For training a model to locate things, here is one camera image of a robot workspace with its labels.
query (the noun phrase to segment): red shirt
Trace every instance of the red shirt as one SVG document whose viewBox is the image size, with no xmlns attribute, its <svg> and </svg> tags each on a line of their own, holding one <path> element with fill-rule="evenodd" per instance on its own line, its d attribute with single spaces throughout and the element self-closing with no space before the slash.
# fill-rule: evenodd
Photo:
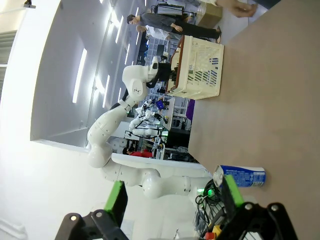
<svg viewBox="0 0 320 240">
<path fill-rule="evenodd" d="M 152 152 L 148 152 L 147 149 L 144 152 L 134 151 L 130 156 L 143 157 L 143 158 L 152 158 Z"/>
</svg>

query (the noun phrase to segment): desk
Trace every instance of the desk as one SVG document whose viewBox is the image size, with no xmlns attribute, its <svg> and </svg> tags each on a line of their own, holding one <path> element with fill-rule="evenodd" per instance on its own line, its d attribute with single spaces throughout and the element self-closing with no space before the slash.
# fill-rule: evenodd
<svg viewBox="0 0 320 240">
<path fill-rule="evenodd" d="M 319 240 L 320 1 L 282 0 L 224 48 L 220 96 L 195 103 L 189 153 L 217 164 L 264 167 L 301 240 Z"/>
</svg>

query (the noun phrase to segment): black pants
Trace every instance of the black pants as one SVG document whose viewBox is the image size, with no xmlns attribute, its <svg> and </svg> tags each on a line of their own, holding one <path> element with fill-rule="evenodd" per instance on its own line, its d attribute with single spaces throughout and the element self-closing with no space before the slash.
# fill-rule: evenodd
<svg viewBox="0 0 320 240">
<path fill-rule="evenodd" d="M 182 31 L 172 30 L 174 34 L 187 35 L 195 38 L 217 39 L 219 33 L 215 29 L 205 28 L 202 26 L 193 25 L 180 20 L 176 20 L 175 25 L 182 27 Z"/>
</svg>

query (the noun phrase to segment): cable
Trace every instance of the cable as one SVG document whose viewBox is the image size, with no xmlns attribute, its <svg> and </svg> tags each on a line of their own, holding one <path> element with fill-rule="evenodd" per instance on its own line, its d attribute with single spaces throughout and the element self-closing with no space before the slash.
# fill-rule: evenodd
<svg viewBox="0 0 320 240">
<path fill-rule="evenodd" d="M 150 120 L 148 120 L 148 119 L 145 119 L 144 121 L 147 121 L 147 122 L 149 122 L 149 123 L 151 123 L 151 124 L 153 124 L 154 122 L 155 122 L 155 117 L 154 116 L 152 116 L 153 117 L 153 121 L 150 121 Z"/>
<path fill-rule="evenodd" d="M 195 230 L 201 235 L 201 233 L 206 229 L 207 223 L 204 221 L 204 214 L 201 211 L 197 211 L 194 216 L 194 226 Z"/>
<path fill-rule="evenodd" d="M 213 222 L 213 220 L 216 219 L 216 215 L 219 213 L 219 211 L 216 213 L 212 208 L 218 205 L 219 202 L 221 202 L 220 190 L 214 184 L 213 179 L 211 179 L 205 185 L 203 190 L 203 195 L 196 196 L 194 201 L 197 204 L 197 211 L 198 211 L 199 218 L 201 218 L 205 222 L 204 228 L 202 230 L 199 229 L 199 235 L 201 238 L 203 238 L 206 232 L 208 231 L 208 229 L 212 227 L 212 224 L 215 224 L 216 221 Z M 211 215 L 212 222 L 210 221 L 210 218 L 207 214 L 207 207 L 209 208 L 209 211 L 210 211 L 209 214 Z"/>
<path fill-rule="evenodd" d="M 136 136 L 136 137 L 138 137 L 138 138 L 142 138 L 142 139 L 146 139 L 146 140 L 148 140 L 148 139 L 153 139 L 153 138 L 154 138 L 154 136 L 147 137 L 147 136 L 135 135 L 135 134 L 133 134 L 132 132 L 130 132 L 130 134 L 133 135 L 133 136 Z"/>
</svg>

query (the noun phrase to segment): white shirt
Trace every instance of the white shirt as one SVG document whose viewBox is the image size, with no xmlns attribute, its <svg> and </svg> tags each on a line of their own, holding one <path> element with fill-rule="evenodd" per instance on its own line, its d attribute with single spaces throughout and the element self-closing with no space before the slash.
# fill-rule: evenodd
<svg viewBox="0 0 320 240">
<path fill-rule="evenodd" d="M 146 25 L 145 28 L 146 28 L 146 33 L 156 39 L 166 40 L 166 38 L 169 36 L 169 32 L 165 30 L 154 28 L 148 25 Z"/>
</svg>

